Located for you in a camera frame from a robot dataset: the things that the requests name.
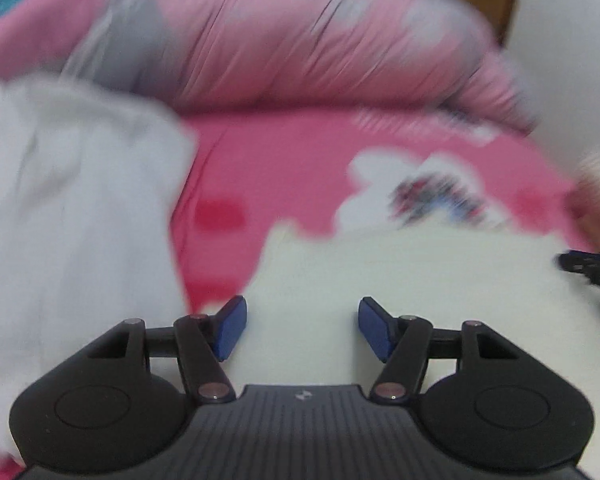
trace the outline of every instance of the screw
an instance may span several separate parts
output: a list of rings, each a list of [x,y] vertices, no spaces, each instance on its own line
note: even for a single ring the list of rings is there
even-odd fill
[[[198,393],[205,399],[218,400],[229,395],[231,390],[224,383],[206,383],[198,388]]]
[[[376,386],[376,395],[383,399],[396,400],[406,394],[407,389],[398,383],[380,383]]]

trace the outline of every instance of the white cloth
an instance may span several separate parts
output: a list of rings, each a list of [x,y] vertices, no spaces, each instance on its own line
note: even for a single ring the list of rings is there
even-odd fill
[[[562,244],[430,222],[395,232],[305,240],[276,229],[244,291],[247,329],[226,371],[250,384],[361,384],[381,370],[356,323],[374,297],[394,316],[458,330],[480,319],[580,388],[596,414],[581,466],[600,480],[600,289],[561,272]],[[426,386],[455,362],[432,361]]]
[[[168,225],[193,155],[152,102],[0,83],[0,457],[29,383],[125,318],[186,312]]]

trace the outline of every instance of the dark object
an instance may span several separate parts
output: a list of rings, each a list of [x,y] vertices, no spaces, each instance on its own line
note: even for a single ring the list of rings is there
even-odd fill
[[[600,286],[600,253],[569,251],[558,254],[557,262],[562,270],[582,274],[592,285]]]
[[[589,403],[501,335],[478,321],[455,331],[393,318],[371,298],[358,322],[386,361],[369,399],[355,385],[247,386],[236,399],[217,357],[245,326],[243,298],[170,329],[128,320],[16,400],[20,478],[586,478],[575,465]],[[185,395],[149,373],[155,355],[178,357]],[[421,394],[430,358],[458,371]]]

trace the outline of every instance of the bed sheet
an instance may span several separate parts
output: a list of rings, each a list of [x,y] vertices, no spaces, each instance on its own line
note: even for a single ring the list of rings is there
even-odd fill
[[[184,119],[200,148],[171,222],[193,311],[240,292],[274,224],[333,237],[409,228],[557,232],[587,248],[564,208],[572,183],[533,143],[447,112],[375,108],[236,112]],[[0,472],[8,480],[17,472]]]

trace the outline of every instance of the white wall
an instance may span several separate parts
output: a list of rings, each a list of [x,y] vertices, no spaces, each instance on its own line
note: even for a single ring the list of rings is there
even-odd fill
[[[600,0],[519,0],[508,47],[541,99],[534,139],[572,171],[600,147]]]

